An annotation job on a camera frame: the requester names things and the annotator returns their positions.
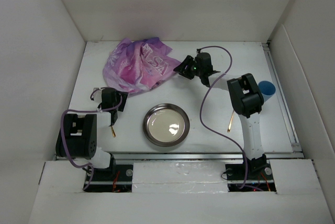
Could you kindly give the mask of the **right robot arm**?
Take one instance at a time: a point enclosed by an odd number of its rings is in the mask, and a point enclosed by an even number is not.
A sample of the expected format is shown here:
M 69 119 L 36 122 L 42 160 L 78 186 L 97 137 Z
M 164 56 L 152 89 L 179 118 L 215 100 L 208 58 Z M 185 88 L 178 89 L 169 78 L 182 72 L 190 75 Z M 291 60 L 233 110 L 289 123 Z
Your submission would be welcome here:
M 198 52 L 196 57 L 188 55 L 184 61 L 174 68 L 174 72 L 191 80 L 199 77 L 203 85 L 210 91 L 218 88 L 229 92 L 234 112 L 239 116 L 243 146 L 242 173 L 244 180 L 253 179 L 266 166 L 266 155 L 262 147 L 260 132 L 260 115 L 264 104 L 263 95 L 253 75 L 228 75 L 227 71 L 215 71 L 211 56 L 207 52 Z

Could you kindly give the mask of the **gold fork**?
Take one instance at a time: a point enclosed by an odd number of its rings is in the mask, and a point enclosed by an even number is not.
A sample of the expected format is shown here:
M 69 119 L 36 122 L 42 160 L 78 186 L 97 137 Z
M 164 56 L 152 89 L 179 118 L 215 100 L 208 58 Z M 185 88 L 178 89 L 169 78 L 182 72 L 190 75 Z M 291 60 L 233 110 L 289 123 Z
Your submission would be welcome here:
M 110 126 L 110 129 L 111 129 L 111 133 L 112 133 L 113 138 L 115 138 L 116 137 L 116 133 L 115 133 L 115 131 L 113 129 L 113 126 Z

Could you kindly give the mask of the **blue plastic cup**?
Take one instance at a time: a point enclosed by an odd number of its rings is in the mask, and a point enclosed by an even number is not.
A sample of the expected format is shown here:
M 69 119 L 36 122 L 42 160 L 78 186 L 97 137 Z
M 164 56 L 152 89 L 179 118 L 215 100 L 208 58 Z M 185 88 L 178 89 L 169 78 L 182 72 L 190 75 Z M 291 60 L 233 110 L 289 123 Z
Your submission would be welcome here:
M 260 81 L 258 83 L 258 87 L 263 96 L 264 102 L 269 100 L 276 93 L 276 87 L 270 81 Z

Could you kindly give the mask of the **round metal plate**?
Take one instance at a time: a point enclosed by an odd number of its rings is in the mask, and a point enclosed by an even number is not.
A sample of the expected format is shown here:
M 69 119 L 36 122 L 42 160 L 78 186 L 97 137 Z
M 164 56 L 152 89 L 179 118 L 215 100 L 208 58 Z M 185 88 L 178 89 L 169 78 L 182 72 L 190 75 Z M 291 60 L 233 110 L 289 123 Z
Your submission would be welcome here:
M 190 130 L 187 113 L 174 104 L 158 104 L 144 116 L 142 123 L 146 138 L 158 147 L 174 147 L 182 143 Z

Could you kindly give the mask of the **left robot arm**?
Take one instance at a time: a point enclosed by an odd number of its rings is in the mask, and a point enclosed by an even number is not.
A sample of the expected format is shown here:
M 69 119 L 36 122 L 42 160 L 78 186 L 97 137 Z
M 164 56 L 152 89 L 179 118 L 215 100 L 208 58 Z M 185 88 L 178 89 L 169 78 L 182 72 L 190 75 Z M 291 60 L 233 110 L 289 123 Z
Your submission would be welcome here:
M 111 129 L 124 111 L 127 92 L 110 87 L 94 88 L 90 100 L 98 103 L 95 110 L 79 111 L 68 109 L 61 116 L 60 132 L 55 151 L 58 157 L 67 158 L 79 169 L 85 169 L 88 176 L 112 180 L 117 175 L 115 158 L 98 147 L 98 128 Z

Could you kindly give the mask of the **gold spoon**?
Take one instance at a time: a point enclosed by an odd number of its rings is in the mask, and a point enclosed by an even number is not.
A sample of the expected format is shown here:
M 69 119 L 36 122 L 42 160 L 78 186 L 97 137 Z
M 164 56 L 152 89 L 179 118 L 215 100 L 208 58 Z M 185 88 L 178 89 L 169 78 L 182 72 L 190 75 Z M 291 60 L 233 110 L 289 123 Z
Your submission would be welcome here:
M 232 114 L 231 114 L 231 117 L 230 117 L 229 124 L 228 124 L 227 133 L 229 133 L 229 132 L 231 131 L 231 127 L 232 127 L 232 123 L 233 123 L 234 114 L 235 114 L 235 111 L 233 110 L 233 111 L 232 111 Z

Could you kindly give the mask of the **purple pink printed cloth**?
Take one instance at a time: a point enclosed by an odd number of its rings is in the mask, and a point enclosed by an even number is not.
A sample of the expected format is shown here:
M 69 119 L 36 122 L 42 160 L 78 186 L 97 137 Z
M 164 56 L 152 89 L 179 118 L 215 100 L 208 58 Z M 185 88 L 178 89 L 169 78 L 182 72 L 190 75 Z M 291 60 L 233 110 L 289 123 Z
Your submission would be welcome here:
M 149 92 L 171 78 L 181 64 L 168 56 L 171 51 L 158 37 L 137 41 L 125 38 L 107 58 L 104 81 L 131 96 Z

